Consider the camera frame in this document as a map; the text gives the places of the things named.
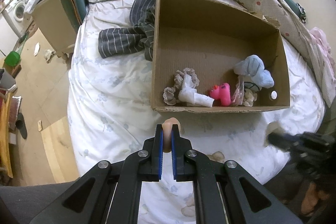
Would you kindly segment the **person's right hand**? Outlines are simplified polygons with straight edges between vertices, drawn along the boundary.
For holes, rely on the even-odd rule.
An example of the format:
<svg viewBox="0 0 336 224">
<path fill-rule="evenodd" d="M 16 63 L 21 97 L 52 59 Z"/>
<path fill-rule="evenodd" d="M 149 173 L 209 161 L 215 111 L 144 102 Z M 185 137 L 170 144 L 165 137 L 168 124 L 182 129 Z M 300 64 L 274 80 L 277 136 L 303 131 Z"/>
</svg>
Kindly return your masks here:
<svg viewBox="0 0 336 224">
<path fill-rule="evenodd" d="M 312 215 L 319 201 L 326 201 L 329 197 L 329 193 L 320 190 L 315 182 L 311 182 L 302 200 L 301 213 L 304 216 Z"/>
</svg>

